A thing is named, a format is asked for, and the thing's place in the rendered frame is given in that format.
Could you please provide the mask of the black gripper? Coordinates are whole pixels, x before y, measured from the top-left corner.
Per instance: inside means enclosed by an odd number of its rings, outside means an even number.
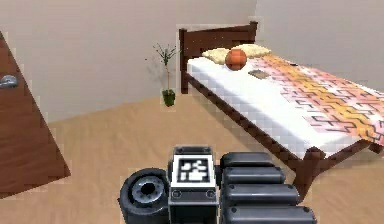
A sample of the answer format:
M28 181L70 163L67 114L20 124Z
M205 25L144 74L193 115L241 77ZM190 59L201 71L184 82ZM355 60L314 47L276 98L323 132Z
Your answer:
M118 202L125 224L169 224L167 173L145 168L123 183Z

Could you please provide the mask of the green potted house plant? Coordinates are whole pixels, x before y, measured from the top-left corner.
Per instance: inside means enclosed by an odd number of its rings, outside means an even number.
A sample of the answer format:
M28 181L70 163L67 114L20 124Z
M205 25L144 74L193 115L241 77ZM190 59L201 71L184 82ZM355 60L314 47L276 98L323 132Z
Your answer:
M157 53L158 61L156 61L155 57L147 59L148 65L146 69L151 78L160 84L164 105L172 107L175 104L176 93L171 88L169 63L178 53L178 50L175 45L167 44L166 46L161 46L159 43L153 45L153 49Z

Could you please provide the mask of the brown wooden room door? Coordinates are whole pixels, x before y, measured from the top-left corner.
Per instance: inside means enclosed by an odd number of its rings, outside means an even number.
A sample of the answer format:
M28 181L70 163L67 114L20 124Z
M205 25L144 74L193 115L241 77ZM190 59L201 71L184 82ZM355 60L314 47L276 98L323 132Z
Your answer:
M68 177L70 170L0 32L0 79L13 75L16 88L0 89L0 199Z

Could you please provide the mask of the brown wooden bed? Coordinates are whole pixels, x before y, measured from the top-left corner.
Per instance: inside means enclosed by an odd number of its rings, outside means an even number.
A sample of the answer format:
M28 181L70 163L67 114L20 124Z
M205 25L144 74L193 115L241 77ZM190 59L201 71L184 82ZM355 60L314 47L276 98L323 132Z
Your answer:
M272 53L238 71L202 56L256 44L257 25L179 32L181 91L196 88L296 174L306 195L322 172L364 148L384 151L384 93ZM258 79L248 74L260 69Z

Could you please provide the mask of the cream pillow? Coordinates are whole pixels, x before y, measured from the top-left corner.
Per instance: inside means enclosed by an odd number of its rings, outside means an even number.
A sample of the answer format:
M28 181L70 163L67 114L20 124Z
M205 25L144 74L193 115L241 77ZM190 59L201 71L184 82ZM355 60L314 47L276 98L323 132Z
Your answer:
M204 51L202 56L213 61L215 64L224 65L228 53L229 49L227 48L215 48Z
M257 44L241 44L236 49L242 50L248 58L262 57L271 53L271 50Z

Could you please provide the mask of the orange basketball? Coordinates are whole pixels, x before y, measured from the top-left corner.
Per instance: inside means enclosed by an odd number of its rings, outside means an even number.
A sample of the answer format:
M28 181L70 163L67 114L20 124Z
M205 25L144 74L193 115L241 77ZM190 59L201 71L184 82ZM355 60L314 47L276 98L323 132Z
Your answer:
M247 62L247 56L241 49L230 50L225 57L225 65L232 71L241 70Z

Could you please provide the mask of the brown book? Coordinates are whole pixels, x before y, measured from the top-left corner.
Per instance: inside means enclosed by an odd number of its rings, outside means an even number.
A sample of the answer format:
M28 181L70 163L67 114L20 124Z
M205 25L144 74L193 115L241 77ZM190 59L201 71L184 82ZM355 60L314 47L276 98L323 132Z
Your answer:
M266 73L260 69L249 71L248 74L253 76L253 77L256 77L258 79L266 79L269 77L268 73Z

